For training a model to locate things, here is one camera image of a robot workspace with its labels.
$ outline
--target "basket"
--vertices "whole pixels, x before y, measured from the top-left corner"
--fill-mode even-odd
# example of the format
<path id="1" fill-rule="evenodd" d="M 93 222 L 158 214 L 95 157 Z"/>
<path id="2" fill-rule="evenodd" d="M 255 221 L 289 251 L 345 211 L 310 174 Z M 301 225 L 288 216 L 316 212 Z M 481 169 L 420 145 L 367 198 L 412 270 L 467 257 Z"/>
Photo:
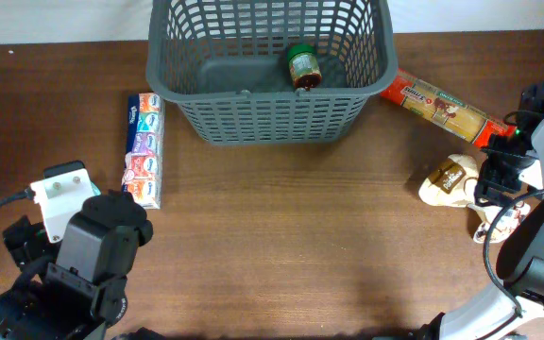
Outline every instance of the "basket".
<path id="1" fill-rule="evenodd" d="M 293 88 L 287 48 L 322 82 Z M 146 79 L 214 145 L 330 142 L 398 70 L 386 0 L 154 0 Z"/>

